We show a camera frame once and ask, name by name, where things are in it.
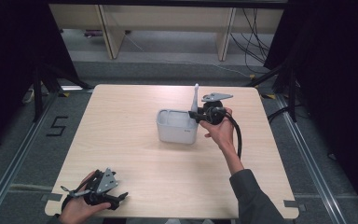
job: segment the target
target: white plastic container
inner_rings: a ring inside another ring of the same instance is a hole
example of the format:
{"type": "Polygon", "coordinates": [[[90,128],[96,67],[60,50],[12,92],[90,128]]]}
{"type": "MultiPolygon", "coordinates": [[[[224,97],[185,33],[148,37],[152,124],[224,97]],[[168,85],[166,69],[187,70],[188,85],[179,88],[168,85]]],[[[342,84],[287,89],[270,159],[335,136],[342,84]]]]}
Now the white plastic container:
{"type": "Polygon", "coordinates": [[[159,140],[183,144],[195,143],[199,124],[192,120],[187,111],[159,110],[156,120],[159,140]]]}

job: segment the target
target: person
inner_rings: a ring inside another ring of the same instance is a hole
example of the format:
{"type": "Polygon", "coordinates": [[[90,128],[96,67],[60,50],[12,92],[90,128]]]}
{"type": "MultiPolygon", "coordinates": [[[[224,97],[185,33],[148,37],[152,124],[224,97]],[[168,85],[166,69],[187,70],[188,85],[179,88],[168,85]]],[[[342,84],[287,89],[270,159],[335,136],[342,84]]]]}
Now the person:
{"type": "MultiPolygon", "coordinates": [[[[230,108],[226,108],[226,111],[232,115],[232,110],[230,108]]],[[[208,131],[208,133],[205,134],[205,137],[212,138],[215,141],[226,159],[228,170],[231,173],[229,181],[235,196],[238,199],[240,223],[286,223],[269,197],[258,186],[252,171],[243,168],[242,162],[237,156],[234,147],[234,126],[229,119],[224,118],[222,122],[217,125],[212,125],[202,120],[200,125],[208,131]]],[[[89,206],[85,203],[83,197],[72,199],[65,206],[62,214],[58,217],[58,220],[63,224],[83,223],[93,214],[100,212],[109,206],[110,203],[89,206]]]]}

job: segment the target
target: right hand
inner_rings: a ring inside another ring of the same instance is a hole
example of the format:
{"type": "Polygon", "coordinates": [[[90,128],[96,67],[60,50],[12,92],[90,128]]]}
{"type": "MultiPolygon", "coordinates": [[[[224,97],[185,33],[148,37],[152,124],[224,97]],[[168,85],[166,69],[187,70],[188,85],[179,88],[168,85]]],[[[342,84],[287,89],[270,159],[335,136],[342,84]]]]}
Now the right hand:
{"type": "MultiPolygon", "coordinates": [[[[229,114],[232,115],[232,110],[230,108],[225,107],[225,109],[229,114]]],[[[212,139],[222,151],[234,148],[234,126],[228,118],[224,118],[222,122],[217,125],[212,125],[207,121],[202,120],[200,121],[200,125],[206,130],[208,130],[208,133],[205,134],[205,137],[212,137],[212,139]]]]}

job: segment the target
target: hand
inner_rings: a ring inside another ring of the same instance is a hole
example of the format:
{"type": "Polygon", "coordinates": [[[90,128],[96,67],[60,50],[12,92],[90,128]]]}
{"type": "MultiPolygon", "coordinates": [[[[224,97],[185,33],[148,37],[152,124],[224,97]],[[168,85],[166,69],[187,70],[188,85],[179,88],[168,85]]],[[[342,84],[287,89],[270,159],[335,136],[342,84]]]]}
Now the hand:
{"type": "MultiPolygon", "coordinates": [[[[232,110],[230,108],[226,108],[226,111],[232,115],[232,110]]],[[[234,126],[229,121],[228,118],[223,118],[222,122],[217,125],[212,125],[204,120],[200,121],[200,125],[208,130],[209,133],[205,134],[205,137],[212,139],[219,146],[219,148],[224,151],[229,148],[234,148],[233,143],[233,132],[234,126]]]]}
{"type": "MultiPolygon", "coordinates": [[[[95,171],[89,173],[81,183],[86,181],[90,176],[92,176],[95,171]]],[[[59,221],[63,224],[80,224],[86,222],[86,220],[94,215],[97,212],[103,211],[110,207],[110,203],[100,203],[97,205],[88,205],[84,201],[83,197],[74,198],[65,206],[63,209],[59,221]]]]}

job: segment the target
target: light wood tabletop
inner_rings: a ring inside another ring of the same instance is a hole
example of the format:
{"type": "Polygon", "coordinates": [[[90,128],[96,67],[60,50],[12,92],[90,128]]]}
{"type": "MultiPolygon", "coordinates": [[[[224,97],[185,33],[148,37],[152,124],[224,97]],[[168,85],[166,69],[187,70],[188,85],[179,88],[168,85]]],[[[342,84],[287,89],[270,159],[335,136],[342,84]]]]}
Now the light wood tabletop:
{"type": "MultiPolygon", "coordinates": [[[[257,90],[200,86],[199,106],[201,97],[212,92],[234,96],[222,103],[240,125],[244,167],[254,172],[283,217],[296,218],[298,209],[283,205],[295,198],[257,90]]],[[[109,194],[129,195],[116,211],[97,216],[237,218],[225,158],[204,137],[206,130],[199,126],[193,145],[158,140],[159,110],[190,110],[193,95],[191,86],[97,86],[52,190],[64,196],[60,202],[48,201],[46,213],[61,212],[66,195],[61,186],[76,189],[91,171],[110,167],[117,172],[118,187],[109,194]]]]}

